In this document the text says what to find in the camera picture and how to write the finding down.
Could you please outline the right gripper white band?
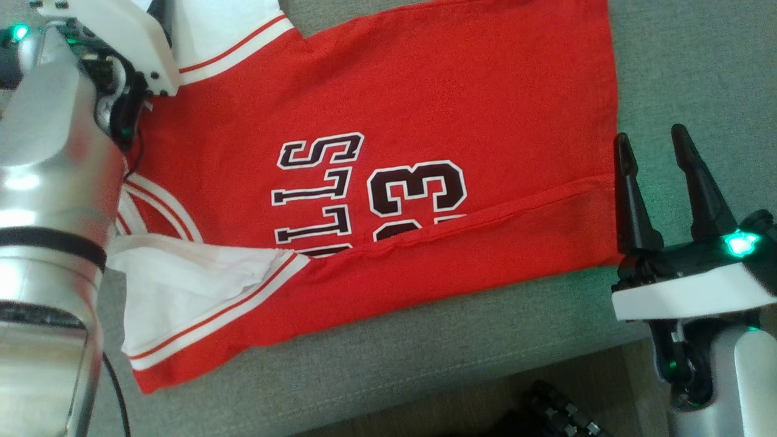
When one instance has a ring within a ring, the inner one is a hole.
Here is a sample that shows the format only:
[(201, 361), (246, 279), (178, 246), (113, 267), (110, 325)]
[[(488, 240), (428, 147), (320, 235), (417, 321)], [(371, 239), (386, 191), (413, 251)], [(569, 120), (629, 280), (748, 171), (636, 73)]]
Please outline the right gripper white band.
[(644, 253), (625, 257), (611, 301), (616, 318), (650, 327), (657, 372), (671, 384), (673, 406), (703, 408), (721, 390), (713, 368), (714, 342), (725, 330), (760, 330), (761, 311), (775, 304), (775, 240), (770, 235), (729, 235), (738, 224), (687, 127), (674, 124), (671, 138), (687, 183), (692, 240), (711, 241), (661, 251), (664, 241), (639, 189), (632, 144), (627, 133), (618, 133), (618, 250), (623, 255)]

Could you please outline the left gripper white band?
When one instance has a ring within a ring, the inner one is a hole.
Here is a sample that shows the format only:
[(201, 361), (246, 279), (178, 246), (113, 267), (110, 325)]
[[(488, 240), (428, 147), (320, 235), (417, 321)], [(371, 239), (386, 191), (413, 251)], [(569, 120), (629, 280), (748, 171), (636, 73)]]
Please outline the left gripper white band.
[(97, 90), (95, 119), (124, 153), (138, 136), (150, 97), (177, 94), (166, 1), (33, 1), (30, 7), (63, 36)]

